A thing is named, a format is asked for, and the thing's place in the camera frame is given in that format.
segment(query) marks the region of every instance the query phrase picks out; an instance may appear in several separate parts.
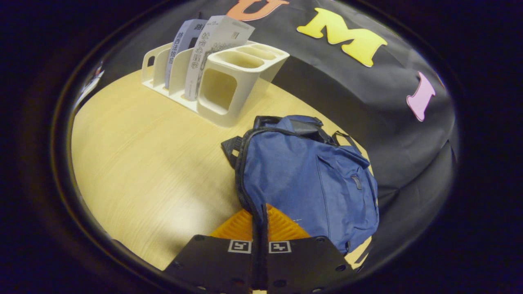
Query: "black fabric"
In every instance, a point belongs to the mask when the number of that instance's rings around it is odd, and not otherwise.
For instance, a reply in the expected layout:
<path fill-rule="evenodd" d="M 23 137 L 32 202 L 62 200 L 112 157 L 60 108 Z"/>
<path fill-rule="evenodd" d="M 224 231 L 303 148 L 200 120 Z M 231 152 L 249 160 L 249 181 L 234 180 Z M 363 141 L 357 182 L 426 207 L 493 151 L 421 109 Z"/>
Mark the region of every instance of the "black fabric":
<path fill-rule="evenodd" d="M 196 0 L 151 20 L 113 50 L 96 90 L 139 70 L 144 54 L 171 42 L 184 20 L 223 15 L 235 4 L 237 0 Z M 315 7 L 341 15 L 348 28 L 370 29 L 388 42 L 376 51 L 373 67 L 345 54 L 341 43 L 331 45 L 326 37 L 296 31 L 316 16 Z M 369 154 L 381 217 L 375 248 L 362 270 L 370 273 L 414 242 L 448 196 L 460 156 L 456 114 L 444 87 L 447 77 L 438 76 L 406 39 L 335 1 L 292 1 L 248 24 L 256 28 L 251 40 L 291 54 L 273 84 L 328 117 Z M 417 89 L 417 71 L 436 91 L 424 122 L 417 121 L 405 101 Z"/>

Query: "pink letter i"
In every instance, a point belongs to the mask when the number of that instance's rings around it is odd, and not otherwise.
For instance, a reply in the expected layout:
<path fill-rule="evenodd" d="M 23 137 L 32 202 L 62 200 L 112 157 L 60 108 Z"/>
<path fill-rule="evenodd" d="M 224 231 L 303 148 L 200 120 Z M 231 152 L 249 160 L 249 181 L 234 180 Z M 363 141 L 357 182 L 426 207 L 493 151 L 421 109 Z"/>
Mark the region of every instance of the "pink letter i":
<path fill-rule="evenodd" d="M 436 94 L 434 88 L 427 80 L 427 78 L 421 73 L 419 74 L 419 85 L 414 96 L 407 96 L 407 104 L 414 112 L 414 115 L 419 121 L 425 119 L 425 109 L 427 108 L 430 98 Z"/>

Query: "backpack strap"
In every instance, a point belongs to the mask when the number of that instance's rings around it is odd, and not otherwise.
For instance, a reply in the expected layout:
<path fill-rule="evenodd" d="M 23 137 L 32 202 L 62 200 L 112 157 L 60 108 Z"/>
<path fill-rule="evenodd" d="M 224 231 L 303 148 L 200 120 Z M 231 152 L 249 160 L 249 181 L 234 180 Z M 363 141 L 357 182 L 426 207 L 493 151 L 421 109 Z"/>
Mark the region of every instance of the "backpack strap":
<path fill-rule="evenodd" d="M 225 153 L 229 164 L 232 166 L 232 168 L 235 168 L 238 157 L 233 154 L 233 151 L 240 151 L 240 147 L 242 146 L 242 137 L 236 136 L 234 138 L 228 139 L 227 141 L 223 141 L 221 145 L 223 153 Z"/>
<path fill-rule="evenodd" d="M 295 122 L 308 123 L 308 124 L 312 124 L 312 125 L 315 125 L 318 127 L 323 126 L 322 121 L 317 117 L 301 116 L 301 115 L 289 115 L 289 116 L 285 116 L 285 117 L 257 116 L 254 119 L 253 129 L 257 129 L 257 128 L 261 128 L 261 127 L 277 128 L 278 127 L 277 124 L 282 119 L 291 120 L 291 121 L 295 121 Z"/>
<path fill-rule="evenodd" d="M 360 149 L 358 148 L 358 146 L 356 146 L 354 140 L 353 140 L 349 135 L 344 134 L 344 133 L 342 133 L 342 132 L 340 132 L 340 131 L 336 131 L 334 134 L 332 134 L 332 139 L 334 140 L 334 142 L 336 143 L 336 145 L 339 146 L 339 142 L 338 142 L 338 139 L 337 139 L 337 137 L 336 137 L 336 136 L 338 136 L 338 135 L 340 135 L 340 136 L 344 137 L 345 139 L 347 139 L 347 141 L 349 141 L 350 145 L 351 145 L 352 147 L 354 147 L 354 149 L 356 149 L 356 151 L 358 151 L 359 154 L 361 154 L 361 151 L 360 151 Z"/>

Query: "orange letter u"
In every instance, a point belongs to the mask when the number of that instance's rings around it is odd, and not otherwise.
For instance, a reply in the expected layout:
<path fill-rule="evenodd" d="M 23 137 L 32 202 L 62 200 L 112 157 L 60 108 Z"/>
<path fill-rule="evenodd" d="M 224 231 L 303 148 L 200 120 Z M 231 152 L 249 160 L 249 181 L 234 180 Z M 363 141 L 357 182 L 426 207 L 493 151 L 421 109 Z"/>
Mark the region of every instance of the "orange letter u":
<path fill-rule="evenodd" d="M 229 12 L 227 12 L 227 16 L 232 17 L 237 20 L 241 21 L 250 21 L 250 20 L 256 20 L 260 18 L 264 18 L 267 15 L 269 15 L 274 9 L 278 8 L 278 6 L 282 4 L 289 4 L 288 1 L 283 0 L 267 0 L 267 4 L 265 4 L 264 7 L 262 7 L 260 10 L 258 10 L 255 13 L 243 13 L 249 6 L 251 6 L 255 2 L 260 2 L 261 0 L 238 0 L 238 3 L 232 7 Z"/>

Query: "blue backpack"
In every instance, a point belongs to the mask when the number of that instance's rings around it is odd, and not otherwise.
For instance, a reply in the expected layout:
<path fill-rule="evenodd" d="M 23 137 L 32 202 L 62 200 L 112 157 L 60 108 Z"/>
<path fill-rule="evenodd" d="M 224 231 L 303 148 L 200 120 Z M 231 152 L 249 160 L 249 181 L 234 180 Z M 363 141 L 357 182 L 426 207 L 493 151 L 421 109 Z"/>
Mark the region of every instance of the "blue backpack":
<path fill-rule="evenodd" d="M 253 129 L 222 149 L 235 168 L 240 203 L 256 223 L 266 221 L 268 203 L 348 253 L 378 227 L 378 185 L 352 139 L 331 137 L 322 125 L 308 116 L 258 116 Z M 340 146 L 337 135 L 352 146 Z"/>

